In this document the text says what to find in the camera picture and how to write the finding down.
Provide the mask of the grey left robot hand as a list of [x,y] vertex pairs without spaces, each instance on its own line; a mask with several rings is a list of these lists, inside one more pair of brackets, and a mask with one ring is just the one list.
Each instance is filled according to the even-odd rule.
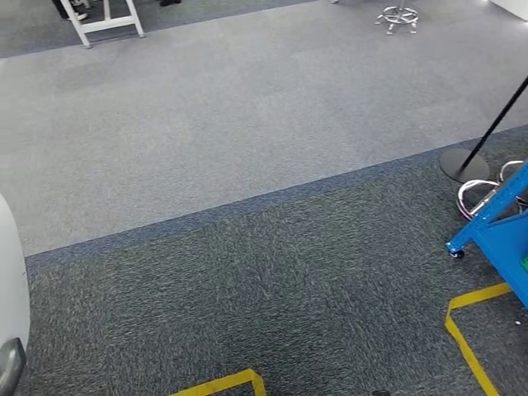
[[1,347],[1,396],[13,396],[26,365],[26,355],[20,338],[4,343]]

